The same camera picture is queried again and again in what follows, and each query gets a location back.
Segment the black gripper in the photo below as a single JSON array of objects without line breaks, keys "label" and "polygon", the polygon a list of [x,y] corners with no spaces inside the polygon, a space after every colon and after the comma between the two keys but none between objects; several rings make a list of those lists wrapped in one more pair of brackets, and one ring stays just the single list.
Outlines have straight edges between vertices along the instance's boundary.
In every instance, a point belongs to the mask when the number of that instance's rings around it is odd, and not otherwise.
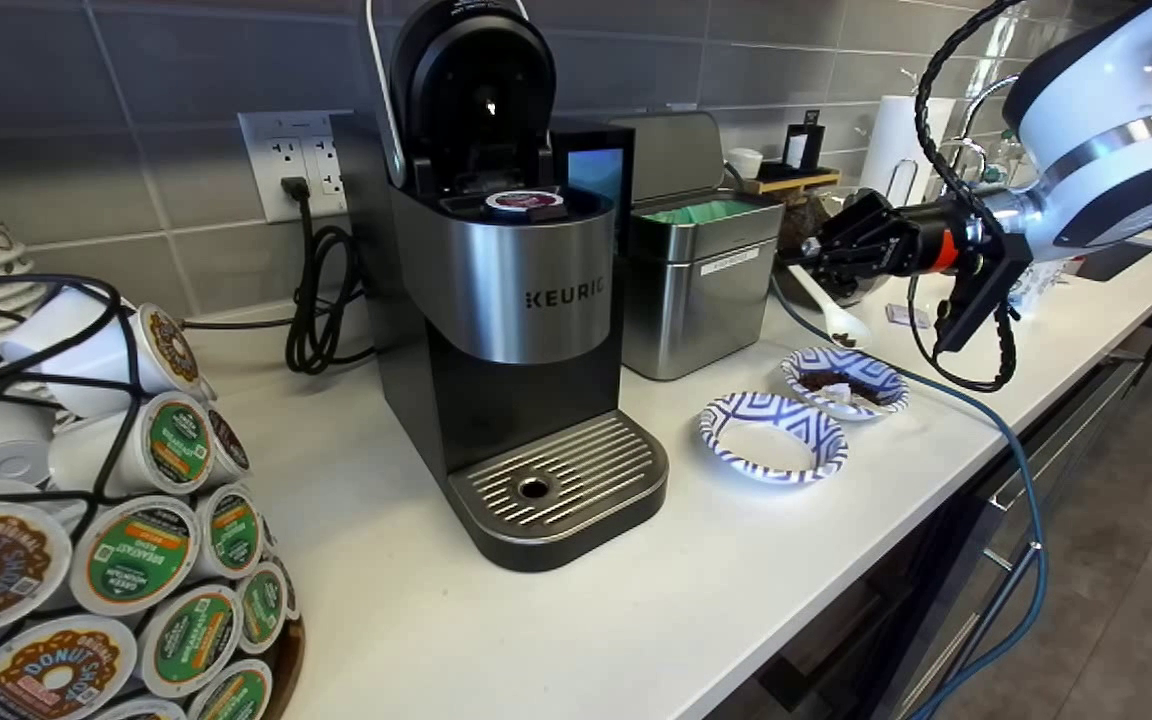
[{"label": "black gripper", "polygon": [[898,208],[873,186],[796,246],[796,265],[837,300],[860,300],[889,274],[952,273],[962,260],[962,214],[948,200]]}]

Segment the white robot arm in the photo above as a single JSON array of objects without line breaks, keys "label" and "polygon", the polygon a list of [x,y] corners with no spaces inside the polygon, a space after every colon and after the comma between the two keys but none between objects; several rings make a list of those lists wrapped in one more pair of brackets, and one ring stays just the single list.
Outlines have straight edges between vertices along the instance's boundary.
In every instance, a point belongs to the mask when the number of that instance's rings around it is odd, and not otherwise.
[{"label": "white robot arm", "polygon": [[1152,0],[1038,56],[1006,120],[1032,183],[909,208],[860,193],[796,260],[855,278],[957,273],[970,290],[1006,294],[1032,260],[1152,228]]}]

